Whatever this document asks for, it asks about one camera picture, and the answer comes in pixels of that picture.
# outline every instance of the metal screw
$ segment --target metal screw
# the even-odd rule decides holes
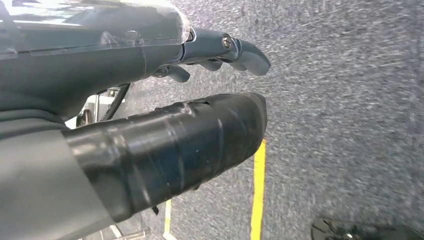
[[[222,38],[222,45],[224,46],[225,49],[230,49],[231,46],[233,45],[233,41],[231,40],[231,37],[224,36]]]

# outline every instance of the robotic arm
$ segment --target robotic arm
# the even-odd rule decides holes
[[[185,82],[181,65],[223,63],[258,76],[270,67],[254,45],[190,28],[168,4],[0,1],[0,238],[78,239],[252,156],[267,125],[256,93],[64,124],[103,89],[150,76]]]

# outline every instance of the black electrical tape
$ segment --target black electrical tape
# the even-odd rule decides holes
[[[121,222],[248,159],[266,125],[263,96],[219,94],[62,133],[110,216]]]

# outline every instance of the yellow floor marking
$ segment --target yellow floor marking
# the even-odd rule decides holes
[[[265,148],[266,142],[264,139],[257,152],[254,154],[253,207],[250,222],[250,240],[261,239],[262,211],[264,208]]]
[[[171,232],[171,199],[166,201],[165,205],[165,230],[163,231],[163,237],[166,240],[177,240],[172,236]]]

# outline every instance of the wire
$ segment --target wire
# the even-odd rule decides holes
[[[116,94],[115,99],[112,101],[112,104],[107,109],[104,116],[100,119],[100,122],[111,120],[113,118],[118,108],[120,107],[122,101],[124,100],[125,95],[128,92],[128,89],[130,89],[130,85],[131,85],[130,83],[127,83],[119,87],[119,91]]]

